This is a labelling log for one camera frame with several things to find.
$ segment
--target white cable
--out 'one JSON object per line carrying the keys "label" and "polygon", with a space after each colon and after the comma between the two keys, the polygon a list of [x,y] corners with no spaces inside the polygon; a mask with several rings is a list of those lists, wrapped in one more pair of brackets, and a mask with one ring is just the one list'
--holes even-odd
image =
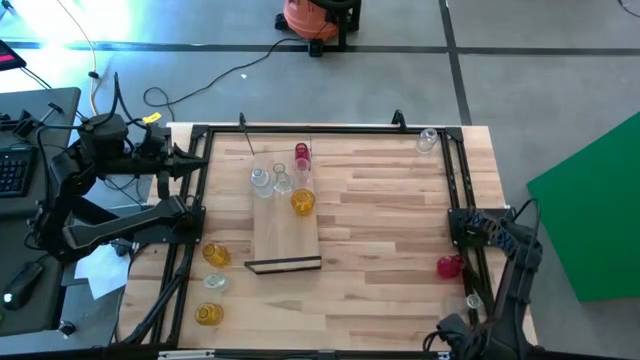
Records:
{"label": "white cable", "polygon": [[[76,23],[76,26],[78,27],[82,35],[84,35],[85,40],[87,40],[87,44],[89,44],[89,48],[91,49],[91,55],[93,56],[93,72],[97,73],[98,61],[96,60],[96,52],[93,49],[93,44],[91,43],[91,40],[89,40],[87,33],[84,32],[84,30],[82,29],[82,26],[80,26],[80,23],[78,23],[78,21],[73,17],[73,15],[71,15],[69,10],[67,10],[67,8],[62,4],[62,2],[60,0],[56,0],[56,1],[58,2],[58,4],[60,4],[60,6],[67,13],[67,15],[69,15],[71,20],[73,20],[73,22]],[[95,95],[96,95],[94,90],[95,82],[96,82],[96,79],[91,78],[91,90],[89,91],[89,105],[91,105],[91,111],[93,111],[94,116],[98,115],[98,110],[96,109],[96,103],[95,103]]]}

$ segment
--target gray floor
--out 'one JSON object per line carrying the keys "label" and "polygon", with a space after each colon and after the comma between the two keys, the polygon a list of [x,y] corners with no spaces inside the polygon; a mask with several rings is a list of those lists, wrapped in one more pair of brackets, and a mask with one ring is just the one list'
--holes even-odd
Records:
{"label": "gray floor", "polygon": [[[22,6],[33,13],[28,0],[13,1],[18,10]],[[627,2],[640,12],[640,0]],[[188,6],[178,0],[65,3],[79,4],[74,14],[96,41],[270,44],[283,36],[272,29],[281,0],[194,0]],[[55,3],[49,6],[47,13],[56,14],[49,18],[58,24],[68,20]],[[615,0],[453,0],[449,6],[458,46],[640,47],[640,19]],[[5,14],[0,38],[82,39],[73,24],[49,34],[42,30],[46,24],[33,21],[42,17],[30,16]],[[362,16],[352,44],[446,44],[438,0],[365,0]],[[107,18],[117,19],[117,26],[105,26]],[[80,87],[80,110],[91,113],[88,52],[51,45],[19,53],[53,86]],[[105,79],[118,71],[129,108],[144,116],[156,111],[141,100],[146,88],[161,86],[176,98],[261,55],[101,51],[98,64]],[[638,56],[460,56],[460,63],[473,124],[490,126],[505,195],[515,206],[528,198],[527,181],[640,110]],[[21,72],[0,73],[0,92],[35,88]],[[112,91],[105,81],[97,96],[100,110],[108,108]],[[310,59],[303,53],[274,53],[175,111],[178,121],[235,121],[242,111],[251,121],[386,123],[396,108],[410,123],[460,124],[447,55],[349,53]],[[160,112],[167,121],[168,113]],[[141,188],[148,191],[148,181]],[[135,190],[129,193],[137,197]],[[90,198],[105,206],[131,203],[104,187],[96,187]],[[541,241],[545,258],[532,296],[540,343],[559,351],[640,358],[640,300],[578,303],[544,232]],[[55,333],[0,339],[0,352],[104,345],[116,295],[94,303],[86,289],[74,289],[65,316],[82,331],[68,340]]]}

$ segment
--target orange vacuum cleaner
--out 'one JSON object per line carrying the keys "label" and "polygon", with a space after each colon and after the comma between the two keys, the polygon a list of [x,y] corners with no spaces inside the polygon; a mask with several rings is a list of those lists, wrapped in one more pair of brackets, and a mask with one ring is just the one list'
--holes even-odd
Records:
{"label": "orange vacuum cleaner", "polygon": [[322,56],[324,43],[338,36],[337,51],[347,49],[347,33],[358,31],[362,0],[285,0],[276,15],[277,30],[293,30],[309,39],[309,55]]}

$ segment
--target yellow glass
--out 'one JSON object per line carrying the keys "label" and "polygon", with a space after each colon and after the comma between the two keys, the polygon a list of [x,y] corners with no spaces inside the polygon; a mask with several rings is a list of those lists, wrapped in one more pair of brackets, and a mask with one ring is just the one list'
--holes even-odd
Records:
{"label": "yellow glass", "polygon": [[222,245],[207,244],[202,248],[204,259],[216,268],[223,268],[231,263],[231,254]]}
{"label": "yellow glass", "polygon": [[313,211],[316,197],[307,189],[298,189],[291,195],[291,206],[299,216],[307,216]]}
{"label": "yellow glass", "polygon": [[203,303],[196,310],[196,321],[200,325],[218,325],[224,318],[222,306],[212,303]]}

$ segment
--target keyboard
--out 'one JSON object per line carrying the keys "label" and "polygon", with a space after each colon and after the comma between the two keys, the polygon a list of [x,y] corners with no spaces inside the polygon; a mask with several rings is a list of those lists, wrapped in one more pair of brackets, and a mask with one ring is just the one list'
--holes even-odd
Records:
{"label": "keyboard", "polygon": [[0,198],[23,197],[29,191],[37,148],[0,148]]}

